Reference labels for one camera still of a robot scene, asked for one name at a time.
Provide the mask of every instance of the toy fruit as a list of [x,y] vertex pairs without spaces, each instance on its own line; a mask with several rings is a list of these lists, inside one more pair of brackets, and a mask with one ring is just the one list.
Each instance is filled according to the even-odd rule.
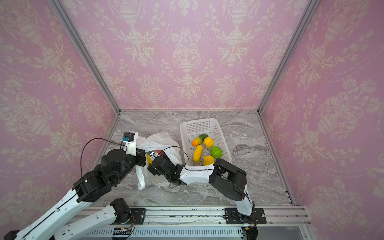
[[210,137],[204,139],[204,144],[206,147],[212,147],[214,145],[214,140]]
[[212,156],[205,156],[203,158],[203,165],[204,166],[212,164],[212,163],[215,163],[215,159]]
[[195,153],[193,154],[193,161],[199,162],[202,154],[203,154],[203,145],[198,145],[195,149]]
[[195,140],[192,141],[192,146],[197,146],[199,144],[202,144],[204,139],[206,139],[208,137],[207,134],[203,133],[201,134],[200,136],[198,136],[197,138],[195,138]]
[[223,155],[223,151],[219,147],[213,146],[211,147],[211,155],[214,158],[221,158],[221,156]]

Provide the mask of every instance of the cream damask pattern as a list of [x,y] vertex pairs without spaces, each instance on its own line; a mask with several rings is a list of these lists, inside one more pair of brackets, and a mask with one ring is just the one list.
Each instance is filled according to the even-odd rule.
[[[257,109],[307,2],[62,0],[123,109]],[[144,74],[161,99],[138,94]],[[236,96],[219,101],[227,75]]]
[[[79,177],[82,147],[89,136],[106,136],[114,113],[47,1],[0,1],[0,36],[4,236],[35,221],[67,192]],[[94,56],[113,64],[99,39],[87,33],[83,40]],[[86,169],[101,145],[87,146]],[[61,178],[57,169],[65,172]]]
[[319,239],[384,237],[383,7],[321,1],[263,113]]

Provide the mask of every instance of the gray marble surface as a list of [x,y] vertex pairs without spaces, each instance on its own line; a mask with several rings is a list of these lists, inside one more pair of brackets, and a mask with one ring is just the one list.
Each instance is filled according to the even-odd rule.
[[[124,112],[112,141],[120,142],[126,131],[136,131],[143,137],[167,132],[182,146],[180,124],[203,118],[216,118],[219,121],[232,163],[247,172],[248,191],[255,204],[288,204],[255,111]],[[114,148],[116,146],[109,145],[106,152]],[[113,187],[110,193],[102,196],[93,205],[106,206],[121,197],[131,206],[233,204],[233,201],[225,198],[210,184],[170,184],[158,187],[151,183],[140,191],[137,182],[136,172],[133,170],[117,187]]]

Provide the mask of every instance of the pink wall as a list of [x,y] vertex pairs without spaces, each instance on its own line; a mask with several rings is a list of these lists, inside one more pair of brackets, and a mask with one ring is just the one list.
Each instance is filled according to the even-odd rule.
[[308,0],[62,0],[121,109],[257,109]]
[[321,1],[263,118],[318,239],[384,239],[383,1]]
[[[1,1],[0,24],[2,238],[65,195],[115,113],[48,1]],[[102,144],[87,146],[86,169]]]

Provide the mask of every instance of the white plastic bag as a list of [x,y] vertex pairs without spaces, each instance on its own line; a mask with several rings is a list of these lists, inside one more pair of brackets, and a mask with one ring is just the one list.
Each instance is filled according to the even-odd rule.
[[[178,147],[171,146],[179,147],[179,144],[175,142],[168,133],[161,132],[153,134],[143,141],[138,141],[136,147],[145,150],[145,152],[152,150],[163,150],[167,147],[170,147],[164,150],[164,152],[167,154],[173,164],[181,164],[181,156],[179,153],[180,149]],[[153,182],[157,186],[169,185],[168,180],[163,175],[155,176],[150,173],[147,168],[148,161],[145,167],[136,165],[136,175],[139,180],[139,190],[145,188],[145,185],[148,181]]]

